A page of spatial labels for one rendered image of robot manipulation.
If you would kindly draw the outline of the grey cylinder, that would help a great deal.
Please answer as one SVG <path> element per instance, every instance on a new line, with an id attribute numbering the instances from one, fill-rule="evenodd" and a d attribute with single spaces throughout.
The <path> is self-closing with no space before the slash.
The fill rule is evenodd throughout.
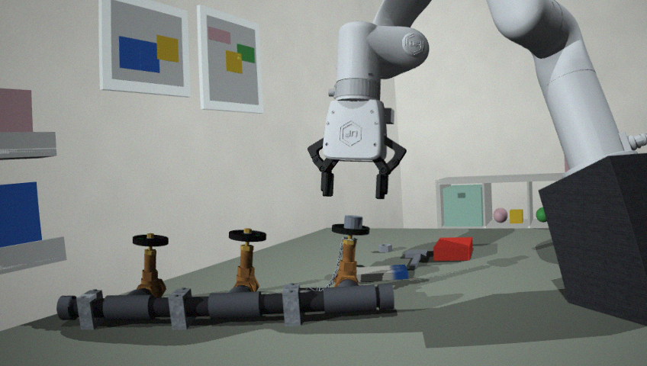
<path id="1" fill-rule="evenodd" d="M 362 217 L 354 215 L 346 215 L 344 219 L 344 228 L 347 229 L 361 229 Z"/>

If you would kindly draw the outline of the red block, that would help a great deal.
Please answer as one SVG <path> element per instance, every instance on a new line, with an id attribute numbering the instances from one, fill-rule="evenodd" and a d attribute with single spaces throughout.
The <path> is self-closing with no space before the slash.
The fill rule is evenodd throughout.
<path id="1" fill-rule="evenodd" d="M 439 238 L 433 247 L 434 261 L 469 261 L 472 237 Z"/>

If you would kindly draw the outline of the bag of cable ties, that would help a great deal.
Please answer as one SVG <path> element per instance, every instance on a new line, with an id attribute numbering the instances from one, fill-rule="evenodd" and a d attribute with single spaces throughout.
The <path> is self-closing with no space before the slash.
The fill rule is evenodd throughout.
<path id="1" fill-rule="evenodd" d="M 408 270 L 405 265 L 360 267 L 356 270 L 358 282 L 408 279 Z"/>

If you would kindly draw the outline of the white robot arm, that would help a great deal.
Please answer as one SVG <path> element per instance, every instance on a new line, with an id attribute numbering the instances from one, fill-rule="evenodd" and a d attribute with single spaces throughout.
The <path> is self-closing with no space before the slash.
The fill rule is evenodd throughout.
<path id="1" fill-rule="evenodd" d="M 420 66 L 430 46 L 411 25 L 431 1 L 383 0 L 373 23 L 344 24 L 338 36 L 336 84 L 328 95 L 380 100 L 381 79 Z M 533 55 L 568 164 L 562 178 L 607 156 L 636 154 L 634 150 L 646 146 L 647 133 L 627 136 L 618 131 L 578 22 L 568 9 L 556 0 L 487 3 L 499 32 Z"/>

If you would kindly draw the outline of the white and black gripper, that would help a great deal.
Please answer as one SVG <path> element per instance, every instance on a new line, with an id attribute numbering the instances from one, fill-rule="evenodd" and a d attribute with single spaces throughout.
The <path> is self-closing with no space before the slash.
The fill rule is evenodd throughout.
<path id="1" fill-rule="evenodd" d="M 395 154 L 386 163 L 388 147 Z M 321 149 L 326 157 L 324 161 L 319 154 Z M 333 196 L 332 169 L 338 161 L 374 162 L 379 170 L 376 176 L 377 199 L 385 199 L 385 194 L 388 193 L 388 175 L 400 164 L 407 152 L 404 147 L 387 138 L 384 103 L 377 98 L 361 95 L 340 96 L 330 102 L 324 136 L 309 146 L 307 151 L 321 172 L 320 189 L 324 197 Z"/>

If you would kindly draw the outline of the black tag with metal chain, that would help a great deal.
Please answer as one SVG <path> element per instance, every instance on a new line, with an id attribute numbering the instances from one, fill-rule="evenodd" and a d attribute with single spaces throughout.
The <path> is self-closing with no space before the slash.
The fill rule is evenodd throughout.
<path id="1" fill-rule="evenodd" d="M 343 238 L 342 238 L 342 242 L 340 243 L 340 245 L 341 245 L 341 246 L 340 246 L 340 250 L 339 250 L 339 258 L 337 259 L 337 261 L 338 261 L 338 262 L 337 262 L 337 266 L 336 266 L 336 267 L 338 267 L 338 269 L 339 269 L 339 266 L 338 266 L 338 265 L 340 265 L 340 261 L 339 261 L 339 259 L 341 260 L 341 256 L 342 256 L 342 254 L 343 254 L 343 251 L 342 251 L 342 249 L 343 249 L 343 245 L 342 245 L 342 243 L 343 243 L 343 239 L 344 239 L 344 240 L 350 240 L 350 241 L 358 240 L 358 239 L 356 239 L 356 238 L 353 238 L 353 239 L 348 239 L 348 237 L 343 237 Z M 341 248 L 341 247 L 342 247 L 342 248 Z M 342 253 L 340 253 L 340 251 L 341 251 Z M 338 264 L 338 263 L 339 263 L 339 264 Z M 334 280 L 333 280 L 333 279 L 336 277 L 336 273 L 338 272 L 338 269 L 336 269 L 336 270 L 335 270 L 335 272 L 333 273 L 333 275 L 334 275 L 334 274 L 335 274 L 335 275 L 334 275 L 334 276 L 332 277 L 332 279 L 330 280 L 330 283 L 328 284 L 328 286 L 329 286 L 329 287 L 330 287 L 330 285 L 332 285 L 332 284 L 334 283 Z M 331 281 L 333 281 L 333 282 L 331 282 Z M 328 286 L 326 286 L 326 287 L 328 287 Z M 300 287 L 300 289 L 301 289 L 301 292 L 323 291 L 323 288 L 319 288 L 319 287 L 317 287 L 317 288 L 310 288 L 310 287 L 303 288 L 303 287 Z"/>

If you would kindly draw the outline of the dark grey pipe manifold with clamps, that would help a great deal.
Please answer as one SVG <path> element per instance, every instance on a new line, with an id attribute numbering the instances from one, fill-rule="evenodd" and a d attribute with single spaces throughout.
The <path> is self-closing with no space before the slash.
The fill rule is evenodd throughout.
<path id="1" fill-rule="evenodd" d="M 229 293 L 192 297 L 191 288 L 182 287 L 168 297 L 162 297 L 166 286 L 158 278 L 156 250 L 153 246 L 166 246 L 169 238 L 147 233 L 133 236 L 134 245 L 148 246 L 148 249 L 144 249 L 141 284 L 136 290 L 127 295 L 108 295 L 105 298 L 102 290 L 97 289 L 87 291 L 79 297 L 61 296 L 56 305 L 58 317 L 61 320 L 75 320 L 79 317 L 81 329 L 95 329 L 106 320 L 154 320 L 156 317 L 171 317 L 172 329 L 187 329 L 195 320 L 193 316 L 242 319 L 284 313 L 285 326 L 300 326 L 302 313 L 355 313 L 376 311 L 377 307 L 379 310 L 394 309 L 392 283 L 378 284 L 377 287 L 374 284 L 358 284 L 356 240 L 343 240 L 343 260 L 340 260 L 338 273 L 333 279 L 334 287 L 325 287 L 323 291 L 299 292 L 300 284 L 290 283 L 285 284 L 282 294 L 261 294 L 257 291 L 259 283 L 254 275 L 254 246 L 249 242 L 265 241 L 266 233 L 246 228 L 244 231 L 230 231 L 229 238 L 245 242 L 240 245 L 237 282 Z"/>

